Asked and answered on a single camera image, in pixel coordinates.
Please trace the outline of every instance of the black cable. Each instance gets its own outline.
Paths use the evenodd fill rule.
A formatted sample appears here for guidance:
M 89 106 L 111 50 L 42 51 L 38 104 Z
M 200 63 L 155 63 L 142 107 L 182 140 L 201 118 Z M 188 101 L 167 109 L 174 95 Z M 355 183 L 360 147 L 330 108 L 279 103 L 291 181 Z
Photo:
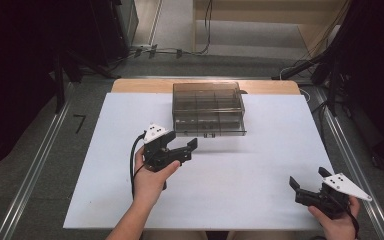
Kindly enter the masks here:
M 299 73 L 297 73 L 297 75 L 298 75 L 299 77 L 305 78 L 304 76 L 302 76 L 302 75 L 301 75 L 301 74 L 299 74 Z
M 208 5 L 207 5 L 207 10 L 205 12 L 205 18 L 204 18 L 205 30 L 207 32 L 207 45 L 205 46 L 205 48 L 203 50 L 201 50 L 200 52 L 196 52 L 194 54 L 208 53 L 208 47 L 210 46 L 210 43 L 211 43 L 211 15 L 212 15 L 212 12 L 213 12 L 213 0 L 209 0 Z
M 118 66 L 120 66 L 120 64 L 121 64 L 124 60 L 126 60 L 126 59 L 128 59 L 128 58 L 131 58 L 131 57 L 133 57 L 134 55 L 135 55 L 135 53 L 132 53 L 132 54 L 128 55 L 128 56 L 125 57 L 125 58 L 118 59 L 118 60 L 112 62 L 111 64 L 116 63 L 116 65 L 115 65 L 114 67 L 110 68 L 108 71 L 109 71 L 109 72 L 114 71 Z
M 146 131 L 144 131 L 143 134 L 139 135 L 135 142 L 133 143 L 133 146 L 132 146 L 132 151 L 130 152 L 130 183 L 131 183 L 131 186 L 132 186 L 132 196 L 134 197 L 135 195 L 135 183 L 134 183 L 134 175 L 136 175 L 137 171 L 135 174 L 133 174 L 133 156 L 135 154 L 135 150 L 136 150 L 136 145 L 138 144 L 138 142 L 143 139 L 145 137 L 145 134 L 146 134 Z
M 314 114 L 318 109 L 320 109 L 321 107 L 323 107 L 325 104 L 326 104 L 326 102 L 322 102 L 322 103 L 320 103 L 319 106 L 317 106 L 315 109 L 313 109 L 313 110 L 311 111 L 311 114 Z
M 296 62 L 294 63 L 294 65 L 292 65 L 292 67 L 296 67 L 297 63 L 299 63 L 300 61 L 304 61 L 304 62 L 306 62 L 306 61 L 308 61 L 308 60 L 298 60 L 298 61 L 296 61 Z M 310 71 L 310 67 L 307 68 L 306 70 L 307 70 L 307 72 L 310 73 L 310 76 L 313 75 L 313 72 Z
M 97 74 L 96 72 L 87 71 L 87 70 L 83 70 L 81 72 L 82 72 L 83 75 L 87 75 L 87 76 L 93 76 L 93 75 Z
M 336 205 L 338 205 L 344 212 L 346 212 L 348 214 L 348 216 L 350 216 L 351 218 L 351 221 L 352 221 L 352 225 L 354 225 L 354 229 L 355 229 L 355 239 L 358 239 L 358 231 L 360 230 L 360 225 L 358 224 L 358 221 L 357 219 L 354 217 L 354 215 L 352 215 L 352 213 L 350 212 L 350 210 L 344 208 L 334 197 L 330 196 L 329 194 L 326 194 L 326 196 L 332 201 L 334 202 Z
M 138 172 L 139 172 L 143 167 L 145 167 L 145 164 L 142 164 L 142 166 L 140 166 L 139 169 L 136 170 L 135 174 L 133 174 L 133 182 L 135 182 L 136 174 L 138 174 Z
M 309 240 L 326 240 L 326 238 L 323 236 L 314 236 L 314 237 L 310 238 Z
M 317 47 L 319 47 L 319 45 L 321 45 L 326 39 L 329 39 L 329 35 L 328 33 L 331 33 L 332 30 L 335 28 L 336 26 L 336 23 L 337 21 L 342 18 L 342 16 L 345 14 L 345 12 L 348 11 L 349 9 L 349 5 L 350 5 L 350 2 L 351 1 L 346 1 L 344 2 L 344 4 L 342 5 L 341 9 L 339 10 L 339 13 L 338 15 L 336 16 L 336 18 L 333 20 L 333 22 L 329 25 L 329 27 L 326 29 L 326 31 L 324 32 L 323 34 L 323 37 L 320 39 L 320 41 L 310 50 L 308 50 L 308 52 L 306 54 L 304 54 L 302 57 L 300 57 L 293 65 L 292 67 L 295 67 L 296 64 L 299 62 L 299 61 L 309 61 L 309 60 L 305 60 L 303 58 L 306 58 L 307 56 L 310 56 L 311 53 L 317 49 Z
M 325 141 L 325 136 L 324 136 L 324 129 L 323 129 L 323 117 L 324 117 L 324 113 L 326 111 L 326 107 L 327 107 L 327 102 L 325 102 L 325 104 L 323 104 L 323 106 L 319 110 L 319 123 L 320 123 L 320 138 L 322 140 L 323 146 L 325 147 L 325 150 L 326 150 L 326 153 L 327 153 L 327 146 L 326 146 L 326 141 Z

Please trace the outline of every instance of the floor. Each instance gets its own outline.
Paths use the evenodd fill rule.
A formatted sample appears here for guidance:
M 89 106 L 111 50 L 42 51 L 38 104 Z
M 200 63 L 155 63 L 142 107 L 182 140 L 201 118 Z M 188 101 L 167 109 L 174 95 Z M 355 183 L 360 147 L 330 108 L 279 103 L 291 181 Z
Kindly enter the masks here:
M 186 9 L 184 4 L 188 3 L 182 5 L 180 0 L 170 1 L 163 0 L 162 2 L 161 15 L 158 18 L 155 35 L 151 38 L 150 45 L 158 44 L 158 48 L 181 48 L 185 51 L 192 51 L 193 39 L 190 35 L 183 34 L 190 23 L 179 22 L 181 25 L 183 24 L 183 27 L 179 28 L 169 24 L 170 17 L 187 14 L 181 13 L 179 9 Z M 285 30 L 285 35 L 283 35 L 283 30 L 272 25 L 260 27 L 261 29 L 249 25 L 251 31 L 259 28 L 266 32 L 249 38 L 247 43 L 242 43 L 240 37 L 246 33 L 240 32 L 235 37 L 235 33 L 223 30 L 226 26 L 214 25 L 215 31 L 221 35 L 213 34 L 214 45 L 210 45 L 208 55 L 184 54 L 178 58 L 174 54 L 167 53 L 157 53 L 154 57 L 150 57 L 149 53 L 142 53 L 139 57 L 121 62 L 113 73 L 122 77 L 180 76 L 269 79 L 271 76 L 278 75 L 283 69 L 293 66 L 303 56 L 305 58 L 304 43 L 294 30 L 294 26 L 279 28 Z M 268 34 L 272 37 L 261 37 Z M 202 39 L 202 36 L 197 36 L 197 48 L 202 47 L 205 43 Z M 225 40 L 228 40 L 228 44 L 218 44 Z M 252 47 L 238 47 L 241 44 Z M 309 108 L 315 109 L 323 101 L 320 99 L 320 92 L 323 93 L 324 88 L 308 85 L 311 70 L 302 72 L 301 76 L 294 76 L 293 80 L 297 81 L 301 88 L 310 95 Z M 26 175 L 31 172 L 37 173 L 30 182 L 34 188 L 26 193 L 25 201 L 18 208 L 20 215 L 15 215 L 19 218 L 14 219 L 13 227 L 4 234 L 7 236 L 5 239 L 104 239 L 108 235 L 109 230 L 66 230 L 62 228 L 62 224 L 99 117 L 102 102 L 106 93 L 111 91 L 112 83 L 113 79 L 104 79 L 96 74 L 86 75 L 80 84 L 67 83 L 68 104 L 65 106 L 63 114 L 54 114 L 56 104 L 55 99 L 52 99 L 24 132 L 13 151 L 0 162 L 0 227 L 7 213 L 12 210 L 12 202 L 19 199 L 17 193 L 20 188 L 23 188 L 23 180 Z M 347 117 L 346 112 L 341 110 L 340 106 L 338 109 L 337 119 L 340 121 L 341 131 L 352 147 L 352 153 L 361 166 L 384 213 L 384 171 L 372 165 L 370 151 L 355 124 Z M 82 118 L 78 117 L 79 115 L 85 116 L 85 119 L 77 132 L 82 121 Z M 323 126 L 327 152 L 333 168 L 336 172 L 352 176 L 353 173 L 346 164 L 347 155 L 338 144 L 338 137 L 332 130 L 328 114 L 322 119 L 321 126 Z M 314 114 L 314 121 L 319 129 L 322 129 L 318 114 Z M 48 132 L 50 126 L 54 126 L 55 132 Z M 49 148 L 42 145 L 45 141 L 52 143 Z M 382 231 L 376 229 L 372 223 L 371 214 L 368 214 L 370 209 L 369 205 L 364 205 L 358 218 L 361 226 L 361 239 L 384 239 L 378 235 Z M 321 232 L 300 233 L 297 239 L 309 239 L 316 234 L 321 234 Z M 212 234 L 211 239 L 218 240 L 219 237 L 220 234 Z

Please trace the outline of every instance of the transparent container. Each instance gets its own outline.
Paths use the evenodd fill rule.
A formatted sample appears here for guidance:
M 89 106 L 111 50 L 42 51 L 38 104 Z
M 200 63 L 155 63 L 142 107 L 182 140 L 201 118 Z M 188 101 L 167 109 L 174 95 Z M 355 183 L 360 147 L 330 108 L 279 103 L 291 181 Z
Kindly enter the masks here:
M 173 128 L 178 137 L 244 136 L 244 114 L 236 82 L 173 84 Z

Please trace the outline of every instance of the white tabletop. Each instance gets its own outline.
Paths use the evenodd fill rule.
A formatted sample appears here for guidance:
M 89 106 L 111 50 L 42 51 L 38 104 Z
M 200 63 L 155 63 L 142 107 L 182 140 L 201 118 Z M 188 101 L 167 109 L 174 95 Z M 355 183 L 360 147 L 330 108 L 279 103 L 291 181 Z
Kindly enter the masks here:
M 146 229 L 313 230 L 295 203 L 293 176 L 317 192 L 331 171 L 300 95 L 243 95 L 246 136 L 198 138 L 192 160 L 167 181 Z M 129 157 L 150 122 L 172 127 L 171 94 L 109 93 L 73 194 L 64 228 L 113 228 L 131 204 Z M 192 138 L 178 137 L 169 148 Z

